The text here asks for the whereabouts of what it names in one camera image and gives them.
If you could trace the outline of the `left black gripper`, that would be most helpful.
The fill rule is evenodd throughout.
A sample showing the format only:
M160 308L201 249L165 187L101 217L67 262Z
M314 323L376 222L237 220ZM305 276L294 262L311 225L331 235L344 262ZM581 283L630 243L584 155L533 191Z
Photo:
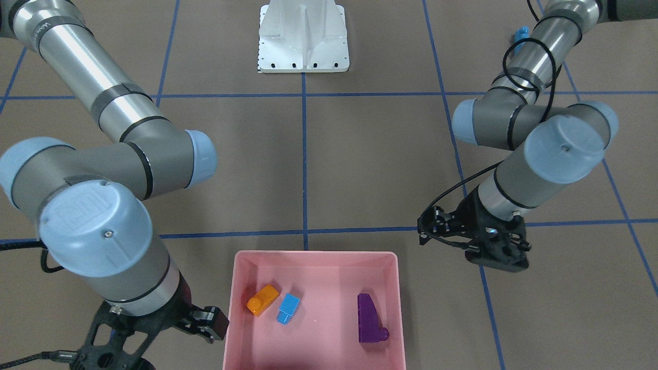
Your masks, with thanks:
M446 213L431 206L417 220L419 244L431 239L464 250L468 262L507 272L528 269L525 220L514 215L501 220L484 208L477 193L471 193L456 210Z

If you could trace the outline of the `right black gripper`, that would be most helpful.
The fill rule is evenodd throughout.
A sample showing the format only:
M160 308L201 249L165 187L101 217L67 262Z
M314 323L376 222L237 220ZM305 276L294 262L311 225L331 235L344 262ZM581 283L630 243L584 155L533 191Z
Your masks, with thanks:
M212 343L223 340L229 319L216 306L200 308L191 303L189 288L178 288L163 307L146 316L111 312L101 304L93 318L84 345L70 369L154 369L143 356L164 330L174 328Z

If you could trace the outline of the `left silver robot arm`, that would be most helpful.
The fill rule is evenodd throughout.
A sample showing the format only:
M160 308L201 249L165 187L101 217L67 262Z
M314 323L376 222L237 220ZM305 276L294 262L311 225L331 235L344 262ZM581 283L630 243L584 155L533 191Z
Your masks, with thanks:
M501 72L478 99L458 104L454 137L508 150L503 161L462 180L486 178L451 212L430 202L417 220L419 244L437 241L468 262L507 272L529 267L525 216L604 159L618 133L616 112L599 101L553 105L568 53L597 24L656 19L656 1L550 1L504 54Z

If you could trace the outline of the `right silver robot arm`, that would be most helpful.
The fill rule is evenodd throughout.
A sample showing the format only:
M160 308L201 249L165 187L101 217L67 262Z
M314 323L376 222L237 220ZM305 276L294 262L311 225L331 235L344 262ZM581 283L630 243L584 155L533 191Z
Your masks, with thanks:
M223 340L227 316L191 302L143 204L214 175L209 136L177 129L163 116L71 1L2 1L2 37L39 54L112 141L77 150L35 137L2 155L2 188L38 233L35 242L2 250L40 248L43 271L70 271L103 298L78 350L44 351L2 368L50 360L71 369L153 369L143 356L168 328Z

